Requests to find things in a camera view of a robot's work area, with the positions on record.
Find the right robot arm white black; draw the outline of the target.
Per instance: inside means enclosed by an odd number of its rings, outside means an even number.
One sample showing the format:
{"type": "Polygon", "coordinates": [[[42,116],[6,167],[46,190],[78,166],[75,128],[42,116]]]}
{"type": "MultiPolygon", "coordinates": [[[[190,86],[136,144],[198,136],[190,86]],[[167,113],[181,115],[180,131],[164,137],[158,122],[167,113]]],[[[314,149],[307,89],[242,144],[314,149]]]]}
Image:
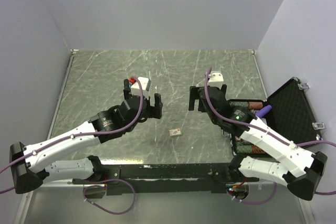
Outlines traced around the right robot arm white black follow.
{"type": "Polygon", "coordinates": [[[311,152],[281,136],[261,118],[242,106],[230,106],[225,98],[226,85],[218,87],[190,87],[189,110],[207,113],[210,121],[223,131],[261,148],[273,162],[247,155],[235,157],[229,175],[235,181],[255,177],[283,185],[295,196],[312,200],[324,173],[327,156],[311,152]]]}

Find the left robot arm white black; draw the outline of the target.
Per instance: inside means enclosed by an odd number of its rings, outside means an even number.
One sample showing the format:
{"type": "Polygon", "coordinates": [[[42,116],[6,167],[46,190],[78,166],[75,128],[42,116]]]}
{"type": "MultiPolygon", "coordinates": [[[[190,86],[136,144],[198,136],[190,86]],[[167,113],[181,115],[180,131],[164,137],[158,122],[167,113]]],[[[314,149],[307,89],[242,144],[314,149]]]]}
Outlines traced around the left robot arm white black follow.
{"type": "Polygon", "coordinates": [[[160,94],[154,95],[150,104],[151,80],[146,77],[124,80],[124,100],[120,105],[99,112],[74,129],[49,140],[24,145],[12,144],[10,171],[14,191],[25,194],[42,184],[64,179],[82,179],[97,183],[106,170],[96,156],[77,161],[65,161],[63,157],[81,148],[103,144],[132,132],[135,126],[147,119],[162,117],[163,103],[160,94]]]}

